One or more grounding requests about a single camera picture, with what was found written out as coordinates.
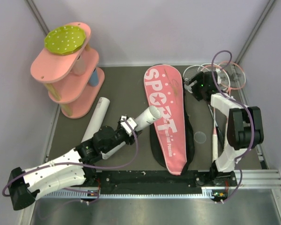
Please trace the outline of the pink three-tier wooden shelf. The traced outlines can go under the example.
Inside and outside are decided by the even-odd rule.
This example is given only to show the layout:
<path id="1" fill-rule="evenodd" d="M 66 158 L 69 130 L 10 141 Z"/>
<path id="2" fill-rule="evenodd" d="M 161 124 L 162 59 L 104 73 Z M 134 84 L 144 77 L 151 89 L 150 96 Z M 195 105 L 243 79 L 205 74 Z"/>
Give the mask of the pink three-tier wooden shelf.
<path id="1" fill-rule="evenodd" d="M 85 31 L 86 39 L 81 49 L 69 55 L 55 55 L 44 47 L 33 61 L 30 72 L 35 80 L 47 88 L 50 99 L 61 107 L 63 114 L 68 118 L 77 119 L 89 112 L 105 76 L 102 69 L 98 67 L 98 52 L 89 45 L 91 28 L 82 22 L 65 25 L 79 26 Z M 86 71 L 78 76 L 72 69 L 80 55 L 84 59 Z M 92 87 L 88 81 L 95 68 L 97 68 L 99 84 Z"/>

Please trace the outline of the white shuttlecock tube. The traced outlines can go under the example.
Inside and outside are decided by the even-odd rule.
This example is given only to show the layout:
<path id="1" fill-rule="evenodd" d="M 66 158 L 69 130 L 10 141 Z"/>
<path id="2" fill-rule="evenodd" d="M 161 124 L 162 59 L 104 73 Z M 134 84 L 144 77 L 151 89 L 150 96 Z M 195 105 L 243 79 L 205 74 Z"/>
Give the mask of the white shuttlecock tube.
<path id="1" fill-rule="evenodd" d="M 132 145 L 135 142 L 133 131 L 138 137 L 142 131 L 161 118 L 161 113 L 155 106 L 149 106 L 136 119 L 128 116 L 121 116 L 118 121 L 118 127 L 115 131 L 115 137 L 107 150 L 100 150 L 103 159 L 108 159 L 115 154 L 124 145 Z"/>
<path id="2" fill-rule="evenodd" d="M 94 133 L 96 133 L 101 128 L 109 105 L 109 99 L 105 97 L 99 98 L 81 142 L 91 139 Z"/>

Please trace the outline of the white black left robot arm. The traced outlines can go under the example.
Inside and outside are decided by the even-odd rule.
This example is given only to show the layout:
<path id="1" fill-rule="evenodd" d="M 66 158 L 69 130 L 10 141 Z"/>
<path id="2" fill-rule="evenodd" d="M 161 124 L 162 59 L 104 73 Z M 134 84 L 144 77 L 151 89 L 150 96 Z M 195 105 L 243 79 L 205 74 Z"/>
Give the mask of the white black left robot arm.
<path id="1" fill-rule="evenodd" d="M 7 189 L 14 210 L 22 210 L 44 195 L 70 186 L 92 186 L 97 180 L 94 164 L 108 159 L 124 145 L 137 142 L 145 125 L 122 116 L 116 130 L 103 126 L 61 157 L 38 167 L 10 173 Z"/>

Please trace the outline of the beige cup on shelf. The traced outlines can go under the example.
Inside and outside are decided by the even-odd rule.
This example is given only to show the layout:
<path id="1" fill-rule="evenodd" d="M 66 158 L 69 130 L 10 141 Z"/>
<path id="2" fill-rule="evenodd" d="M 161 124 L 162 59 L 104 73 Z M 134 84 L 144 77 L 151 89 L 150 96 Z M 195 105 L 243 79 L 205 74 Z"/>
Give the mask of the beige cup on shelf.
<path id="1" fill-rule="evenodd" d="M 75 75 L 78 75 L 78 76 L 85 73 L 86 65 L 85 65 L 85 62 L 84 62 L 84 59 L 83 59 L 82 55 L 80 55 L 78 57 L 77 61 L 75 62 L 74 66 L 73 66 L 72 71 Z"/>

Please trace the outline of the pink sport racket bag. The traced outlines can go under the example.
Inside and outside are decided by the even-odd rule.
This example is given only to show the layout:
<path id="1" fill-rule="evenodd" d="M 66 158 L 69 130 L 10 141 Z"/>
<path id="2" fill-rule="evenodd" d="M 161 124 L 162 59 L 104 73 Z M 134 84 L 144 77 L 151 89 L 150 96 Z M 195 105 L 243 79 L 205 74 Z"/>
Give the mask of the pink sport racket bag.
<path id="1" fill-rule="evenodd" d="M 155 106 L 161 118 L 154 122 L 165 167 L 172 175 L 181 175 L 187 163 L 183 82 L 173 66 L 159 64 L 144 75 L 148 104 Z"/>

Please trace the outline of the clear round tube lid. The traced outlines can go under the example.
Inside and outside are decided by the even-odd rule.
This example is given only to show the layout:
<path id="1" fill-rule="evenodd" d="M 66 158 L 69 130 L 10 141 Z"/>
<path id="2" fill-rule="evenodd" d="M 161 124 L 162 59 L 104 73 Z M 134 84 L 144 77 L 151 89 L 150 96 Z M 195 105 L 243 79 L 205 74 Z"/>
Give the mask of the clear round tube lid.
<path id="1" fill-rule="evenodd" d="M 195 142 L 197 142 L 199 144 L 203 144 L 207 140 L 206 134 L 201 131 L 196 132 L 193 137 L 194 137 Z"/>

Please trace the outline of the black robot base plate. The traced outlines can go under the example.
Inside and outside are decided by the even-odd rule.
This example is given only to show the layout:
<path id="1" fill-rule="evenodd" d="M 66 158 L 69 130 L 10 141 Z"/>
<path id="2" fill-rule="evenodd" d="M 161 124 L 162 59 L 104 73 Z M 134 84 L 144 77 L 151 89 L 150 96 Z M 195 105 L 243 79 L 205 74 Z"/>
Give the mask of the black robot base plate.
<path id="1" fill-rule="evenodd" d="M 167 171 L 103 171 L 97 177 L 101 193 L 111 195 L 199 194 L 202 187 L 226 186 L 223 180 L 209 180 L 208 172 L 194 170 L 182 175 Z"/>

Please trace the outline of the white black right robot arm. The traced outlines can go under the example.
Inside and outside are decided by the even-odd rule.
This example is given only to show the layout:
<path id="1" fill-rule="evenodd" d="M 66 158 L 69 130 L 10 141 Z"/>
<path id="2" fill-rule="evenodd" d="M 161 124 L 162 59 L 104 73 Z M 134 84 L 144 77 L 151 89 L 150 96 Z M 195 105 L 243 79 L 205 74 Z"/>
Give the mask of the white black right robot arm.
<path id="1" fill-rule="evenodd" d="M 223 152 L 214 158 L 209 170 L 209 181 L 218 186 L 234 171 L 238 162 L 256 145 L 264 140 L 261 110 L 248 107 L 229 96 L 219 86 L 220 79 L 215 71 L 198 72 L 183 78 L 184 88 L 196 100 L 204 100 L 227 118 Z"/>

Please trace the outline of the white shuttlecock tube on table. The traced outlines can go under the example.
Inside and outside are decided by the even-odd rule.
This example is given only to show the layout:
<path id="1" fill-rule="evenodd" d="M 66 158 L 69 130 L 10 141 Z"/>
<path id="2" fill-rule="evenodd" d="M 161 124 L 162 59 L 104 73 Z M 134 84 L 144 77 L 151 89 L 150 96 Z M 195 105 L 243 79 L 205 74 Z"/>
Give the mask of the white shuttlecock tube on table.
<path id="1" fill-rule="evenodd" d="M 99 98 L 81 142 L 91 139 L 94 133 L 96 133 L 101 128 L 109 105 L 109 99 L 105 97 Z"/>

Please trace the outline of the green polka dot plate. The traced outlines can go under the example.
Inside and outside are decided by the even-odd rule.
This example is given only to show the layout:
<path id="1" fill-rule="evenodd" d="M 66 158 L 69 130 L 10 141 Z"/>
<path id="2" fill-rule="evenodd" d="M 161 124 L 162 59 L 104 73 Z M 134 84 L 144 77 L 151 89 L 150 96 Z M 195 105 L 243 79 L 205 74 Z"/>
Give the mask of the green polka dot plate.
<path id="1" fill-rule="evenodd" d="M 85 31 L 79 26 L 58 27 L 44 39 L 44 47 L 55 55 L 69 55 L 81 49 L 86 39 Z"/>

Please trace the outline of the pink white badminton racket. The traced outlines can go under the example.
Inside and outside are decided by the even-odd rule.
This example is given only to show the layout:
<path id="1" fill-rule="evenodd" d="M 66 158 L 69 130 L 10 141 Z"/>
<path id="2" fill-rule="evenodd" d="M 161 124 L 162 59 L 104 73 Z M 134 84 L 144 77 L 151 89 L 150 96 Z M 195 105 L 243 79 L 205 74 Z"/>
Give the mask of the pink white badminton racket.
<path id="1" fill-rule="evenodd" d="M 201 67 L 203 67 L 201 70 L 202 71 L 209 71 L 210 70 L 210 64 L 208 63 L 204 63 L 204 64 L 201 64 Z M 219 87 L 221 87 L 221 78 L 220 78 L 220 69 L 218 68 L 218 66 L 215 66 L 216 67 L 216 72 L 218 74 L 218 78 L 217 78 L 217 83 L 219 85 Z M 213 135 L 212 135 L 212 162 L 215 161 L 217 158 L 218 158 L 218 135 L 217 135 L 217 124 L 216 124 L 216 118 L 215 118 L 215 109 L 211 107 L 210 104 L 208 104 L 208 108 L 210 110 L 210 113 L 212 115 L 212 118 L 213 118 Z"/>

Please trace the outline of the blue cup on shelf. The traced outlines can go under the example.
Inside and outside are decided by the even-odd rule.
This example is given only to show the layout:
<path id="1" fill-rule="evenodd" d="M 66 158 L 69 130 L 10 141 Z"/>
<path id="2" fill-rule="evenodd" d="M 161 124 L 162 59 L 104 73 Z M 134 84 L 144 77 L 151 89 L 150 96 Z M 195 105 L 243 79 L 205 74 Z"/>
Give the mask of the blue cup on shelf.
<path id="1" fill-rule="evenodd" d="M 97 73 L 97 68 L 93 70 L 91 77 L 89 78 L 88 84 L 92 87 L 96 87 L 99 84 L 99 78 Z"/>

